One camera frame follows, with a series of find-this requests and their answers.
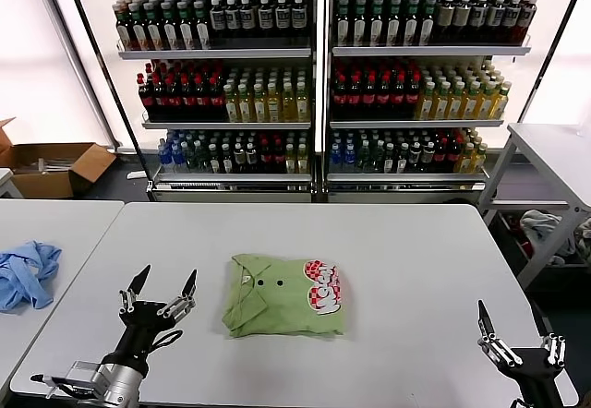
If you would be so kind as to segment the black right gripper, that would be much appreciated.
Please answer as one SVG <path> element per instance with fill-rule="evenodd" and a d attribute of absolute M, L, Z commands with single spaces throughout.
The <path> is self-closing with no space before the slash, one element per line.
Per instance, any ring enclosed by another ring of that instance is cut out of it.
<path fill-rule="evenodd" d="M 513 350 L 509 347 L 497 336 L 482 300 L 477 301 L 477 324 L 480 331 L 477 343 L 500 372 L 517 383 L 526 406 L 562 408 L 563 401 L 555 379 L 565 365 L 566 341 L 563 336 L 554 332 L 549 319 L 537 304 L 532 304 L 531 307 L 542 339 L 542 348 Z"/>

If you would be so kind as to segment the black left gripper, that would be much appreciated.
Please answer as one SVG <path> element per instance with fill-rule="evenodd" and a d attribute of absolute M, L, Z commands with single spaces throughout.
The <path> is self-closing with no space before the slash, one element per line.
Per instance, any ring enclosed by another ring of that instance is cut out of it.
<path fill-rule="evenodd" d="M 180 295 L 168 304 L 137 301 L 150 270 L 148 264 L 125 290 L 119 291 L 122 300 L 119 317 L 126 328 L 115 350 L 101 361 L 102 365 L 126 366 L 147 375 L 148 355 L 172 344 L 183 334 L 182 330 L 174 330 L 173 318 L 185 317 L 195 306 L 198 270 L 191 272 Z"/>

